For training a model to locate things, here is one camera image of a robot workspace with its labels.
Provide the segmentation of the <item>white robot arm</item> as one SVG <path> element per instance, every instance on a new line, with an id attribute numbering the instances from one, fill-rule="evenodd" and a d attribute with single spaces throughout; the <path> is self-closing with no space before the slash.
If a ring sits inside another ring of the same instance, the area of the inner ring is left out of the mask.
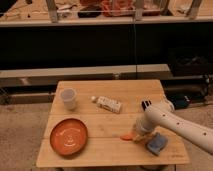
<path id="1" fill-rule="evenodd" d="M 158 103 L 142 101 L 141 107 L 143 114 L 135 122 L 135 131 L 140 136 L 150 134 L 157 126 L 161 126 L 213 155 L 213 129 L 176 116 L 174 105 L 169 100 Z"/>

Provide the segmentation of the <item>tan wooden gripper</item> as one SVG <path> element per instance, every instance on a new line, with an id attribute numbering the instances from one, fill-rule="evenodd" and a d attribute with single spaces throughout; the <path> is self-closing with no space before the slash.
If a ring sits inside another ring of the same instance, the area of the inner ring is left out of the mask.
<path id="1" fill-rule="evenodd" d="M 148 141 L 148 140 L 150 140 L 153 137 L 154 137 L 153 133 L 147 133 L 147 134 L 143 134 L 143 135 L 140 135 L 140 134 L 136 133 L 133 136 L 133 142 L 134 143 L 140 143 L 140 142 L 143 142 L 143 141 Z"/>

